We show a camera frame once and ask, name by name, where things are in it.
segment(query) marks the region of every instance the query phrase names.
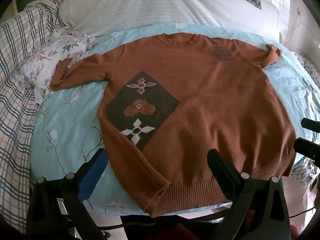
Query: brown sweater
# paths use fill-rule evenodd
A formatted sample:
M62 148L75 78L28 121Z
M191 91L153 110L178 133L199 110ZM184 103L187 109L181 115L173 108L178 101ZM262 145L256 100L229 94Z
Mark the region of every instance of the brown sweater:
M238 40L179 33L60 61L52 90L109 80L97 111L112 169L152 217L227 201L207 165L216 148L257 179L288 176L289 116L262 68L280 59Z

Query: plaid blanket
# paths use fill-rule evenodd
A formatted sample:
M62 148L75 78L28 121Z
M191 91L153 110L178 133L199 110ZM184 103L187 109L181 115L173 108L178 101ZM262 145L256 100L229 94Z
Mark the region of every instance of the plaid blanket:
M63 0L38 0L0 26L0 213L24 232L29 207L30 141L38 111L32 88L14 71L34 49L61 27Z

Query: orange flower motif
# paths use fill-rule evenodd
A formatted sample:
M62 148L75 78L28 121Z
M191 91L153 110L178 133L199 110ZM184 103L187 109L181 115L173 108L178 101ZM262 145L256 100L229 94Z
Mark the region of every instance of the orange flower motif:
M141 113L143 115L153 114L156 111L156 107L154 105L149 104L146 100L137 99L134 100L131 106L128 106L124 111L124 116L134 116L137 113Z

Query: ribbed neckline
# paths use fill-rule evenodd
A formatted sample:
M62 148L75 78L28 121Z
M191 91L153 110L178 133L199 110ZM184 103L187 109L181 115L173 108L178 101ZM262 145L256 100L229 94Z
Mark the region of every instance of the ribbed neckline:
M170 47L173 48L187 48L187 47L191 47L194 46L196 44L199 43L199 40L201 39L201 35L199 34L191 34L191 33L174 33L174 35L177 36L186 36L188 39L188 37L191 37L189 41L186 42L180 42L174 39L170 39L165 33L158 35L159 39L161 39L164 43L166 43L167 45L169 45Z

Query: sweater collar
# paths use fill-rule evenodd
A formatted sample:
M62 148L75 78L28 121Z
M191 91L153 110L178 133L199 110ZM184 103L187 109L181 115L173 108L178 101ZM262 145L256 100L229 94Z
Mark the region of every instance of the sweater collar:
M167 35L165 33L159 34L158 37L167 45L173 48L187 48L196 45L201 35L191 33L175 33Z

